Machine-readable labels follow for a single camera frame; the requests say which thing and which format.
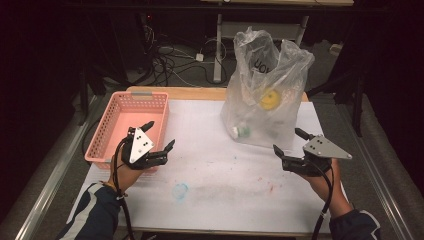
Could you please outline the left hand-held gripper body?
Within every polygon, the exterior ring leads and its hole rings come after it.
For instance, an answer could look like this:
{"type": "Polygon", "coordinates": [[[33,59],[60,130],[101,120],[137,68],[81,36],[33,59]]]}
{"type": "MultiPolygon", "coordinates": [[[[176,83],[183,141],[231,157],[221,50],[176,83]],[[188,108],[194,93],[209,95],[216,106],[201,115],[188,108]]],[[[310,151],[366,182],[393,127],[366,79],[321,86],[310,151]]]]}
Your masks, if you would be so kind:
{"type": "Polygon", "coordinates": [[[128,129],[128,134],[122,150],[121,160],[132,170],[144,170],[168,161],[168,150],[153,152],[154,142],[141,127],[128,129]]]}

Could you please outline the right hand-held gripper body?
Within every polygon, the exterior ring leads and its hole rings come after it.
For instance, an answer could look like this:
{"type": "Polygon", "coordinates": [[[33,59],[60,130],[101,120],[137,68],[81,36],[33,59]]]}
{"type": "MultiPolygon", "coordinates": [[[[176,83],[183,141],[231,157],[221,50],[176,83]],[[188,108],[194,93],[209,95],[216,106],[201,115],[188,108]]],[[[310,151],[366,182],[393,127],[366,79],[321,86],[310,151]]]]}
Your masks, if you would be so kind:
{"type": "Polygon", "coordinates": [[[302,147],[304,156],[291,157],[281,152],[282,168],[284,171],[299,175],[317,177],[326,173],[333,159],[350,160],[353,156],[324,136],[317,135],[308,138],[302,147]]]}

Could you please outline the pink plastic basket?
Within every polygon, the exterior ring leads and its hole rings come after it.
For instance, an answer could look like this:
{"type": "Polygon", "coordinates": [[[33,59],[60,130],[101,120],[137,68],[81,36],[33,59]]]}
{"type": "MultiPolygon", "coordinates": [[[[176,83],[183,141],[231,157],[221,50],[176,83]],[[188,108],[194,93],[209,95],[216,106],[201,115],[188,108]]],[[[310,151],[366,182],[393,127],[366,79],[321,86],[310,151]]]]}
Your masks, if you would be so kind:
{"type": "Polygon", "coordinates": [[[168,113],[168,94],[165,92],[113,93],[85,152],[85,159],[100,169],[108,169],[118,143],[127,136],[127,130],[150,121],[154,125],[147,131],[147,136],[154,143],[152,151],[162,150],[168,113]]]}

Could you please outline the small bottle with white cap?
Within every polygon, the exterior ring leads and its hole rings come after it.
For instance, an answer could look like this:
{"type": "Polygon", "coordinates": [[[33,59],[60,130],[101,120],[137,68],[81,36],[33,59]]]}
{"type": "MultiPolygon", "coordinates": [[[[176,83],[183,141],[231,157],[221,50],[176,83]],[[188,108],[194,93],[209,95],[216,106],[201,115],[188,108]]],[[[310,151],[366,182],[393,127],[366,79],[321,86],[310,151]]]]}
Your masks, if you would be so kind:
{"type": "Polygon", "coordinates": [[[251,135],[250,127],[247,125],[238,125],[231,128],[233,139],[248,138],[251,135]]]}

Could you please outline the clear plastic bag with smiley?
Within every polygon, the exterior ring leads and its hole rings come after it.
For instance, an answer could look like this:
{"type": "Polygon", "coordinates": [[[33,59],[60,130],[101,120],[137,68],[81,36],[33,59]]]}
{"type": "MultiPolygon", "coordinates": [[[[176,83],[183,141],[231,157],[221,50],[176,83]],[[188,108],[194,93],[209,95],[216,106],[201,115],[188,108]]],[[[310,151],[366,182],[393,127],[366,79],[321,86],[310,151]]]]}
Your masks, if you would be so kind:
{"type": "Polygon", "coordinates": [[[275,45],[268,32],[251,28],[237,33],[233,43],[236,69],[221,110],[228,134],[247,125],[251,135],[234,141],[290,149],[314,55],[289,40],[275,45]]]}

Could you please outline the person's left hand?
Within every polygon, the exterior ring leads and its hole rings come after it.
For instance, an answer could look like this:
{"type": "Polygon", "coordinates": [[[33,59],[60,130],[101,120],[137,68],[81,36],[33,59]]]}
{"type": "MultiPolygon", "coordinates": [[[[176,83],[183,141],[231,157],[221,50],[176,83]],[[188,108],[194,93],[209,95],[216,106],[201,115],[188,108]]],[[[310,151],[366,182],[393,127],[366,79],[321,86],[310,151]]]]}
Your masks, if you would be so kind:
{"type": "Polygon", "coordinates": [[[122,196],[144,173],[145,170],[133,170],[119,158],[113,157],[107,186],[111,187],[119,196],[122,196]]]}

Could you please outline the person's right hand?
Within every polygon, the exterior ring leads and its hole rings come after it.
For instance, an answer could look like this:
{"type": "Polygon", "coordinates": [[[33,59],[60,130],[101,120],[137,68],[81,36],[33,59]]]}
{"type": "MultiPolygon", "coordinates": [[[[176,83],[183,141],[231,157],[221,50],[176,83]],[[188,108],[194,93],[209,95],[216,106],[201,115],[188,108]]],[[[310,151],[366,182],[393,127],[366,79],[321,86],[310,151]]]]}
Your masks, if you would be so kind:
{"type": "Polygon", "coordinates": [[[332,218],[343,216],[353,210],[341,189],[337,159],[332,159],[332,168],[326,172],[326,177],[303,176],[303,179],[323,201],[330,199],[329,212],[332,218]]]}

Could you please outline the white table mat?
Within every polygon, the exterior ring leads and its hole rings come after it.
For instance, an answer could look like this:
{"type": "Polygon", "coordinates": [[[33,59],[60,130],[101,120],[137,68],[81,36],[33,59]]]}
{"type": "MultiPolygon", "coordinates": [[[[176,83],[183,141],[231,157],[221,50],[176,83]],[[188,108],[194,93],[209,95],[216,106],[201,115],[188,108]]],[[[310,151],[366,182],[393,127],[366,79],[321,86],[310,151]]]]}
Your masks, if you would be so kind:
{"type": "Polygon", "coordinates": [[[137,230],[308,236],[324,205],[310,185],[283,170],[272,148],[235,142],[219,101],[172,100],[164,166],[127,191],[119,223],[137,230]]]}

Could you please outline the black stand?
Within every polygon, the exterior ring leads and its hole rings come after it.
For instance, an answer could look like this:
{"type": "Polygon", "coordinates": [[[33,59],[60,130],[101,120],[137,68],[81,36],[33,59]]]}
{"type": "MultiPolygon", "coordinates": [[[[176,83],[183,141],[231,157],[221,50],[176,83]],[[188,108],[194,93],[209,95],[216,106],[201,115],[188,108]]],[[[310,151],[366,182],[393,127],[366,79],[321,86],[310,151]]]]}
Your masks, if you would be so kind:
{"type": "Polygon", "coordinates": [[[362,95],[364,93],[363,71],[359,67],[353,67],[339,77],[330,78],[326,83],[308,90],[306,95],[312,97],[321,92],[333,92],[336,104],[352,104],[351,124],[357,136],[361,137],[362,95]]]}
{"type": "Polygon", "coordinates": [[[81,109],[79,125],[82,126],[89,113],[88,89],[91,89],[95,95],[103,96],[106,93],[101,68],[96,64],[83,64],[79,72],[79,83],[81,109]]]}

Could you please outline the white metal-framed desk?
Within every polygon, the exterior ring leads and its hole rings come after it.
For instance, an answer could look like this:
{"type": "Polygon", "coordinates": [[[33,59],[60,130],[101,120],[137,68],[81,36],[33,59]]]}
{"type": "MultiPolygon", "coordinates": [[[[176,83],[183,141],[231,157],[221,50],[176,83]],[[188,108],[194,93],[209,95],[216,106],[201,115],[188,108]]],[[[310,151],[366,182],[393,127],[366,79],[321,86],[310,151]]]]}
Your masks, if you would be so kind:
{"type": "MultiPolygon", "coordinates": [[[[203,2],[214,3],[217,6],[247,6],[254,7],[306,7],[307,9],[319,7],[351,7],[354,0],[202,0],[203,2]]],[[[216,22],[216,54],[214,60],[214,83],[223,82],[223,67],[225,48],[222,44],[224,39],[231,39],[237,32],[245,31],[248,26],[254,30],[266,30],[274,39],[288,39],[300,45],[307,28],[309,16],[303,15],[296,23],[264,23],[254,22],[253,20],[227,20],[219,13],[216,22]]]]}

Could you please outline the metal floor rail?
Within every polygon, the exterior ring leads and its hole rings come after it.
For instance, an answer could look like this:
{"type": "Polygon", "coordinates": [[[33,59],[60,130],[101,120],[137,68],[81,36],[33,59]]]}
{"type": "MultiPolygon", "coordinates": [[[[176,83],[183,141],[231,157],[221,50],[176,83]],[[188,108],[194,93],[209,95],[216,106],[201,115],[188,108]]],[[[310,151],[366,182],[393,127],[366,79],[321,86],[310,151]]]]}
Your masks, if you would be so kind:
{"type": "Polygon", "coordinates": [[[53,168],[15,240],[31,240],[38,230],[83,139],[83,135],[88,129],[92,116],[93,114],[88,112],[82,122],[78,123],[71,131],[72,139],[65,144],[65,151],[57,157],[56,166],[53,168]]]}
{"type": "Polygon", "coordinates": [[[384,211],[380,216],[385,222],[385,238],[414,240],[414,227],[408,220],[406,203],[409,194],[412,195],[414,203],[415,186],[386,139],[381,126],[375,122],[373,116],[366,113],[364,122],[370,121],[372,129],[367,131],[365,125],[359,135],[353,127],[352,116],[346,107],[340,108],[340,114],[347,122],[350,135],[359,151],[358,159],[363,164],[384,211]]]}

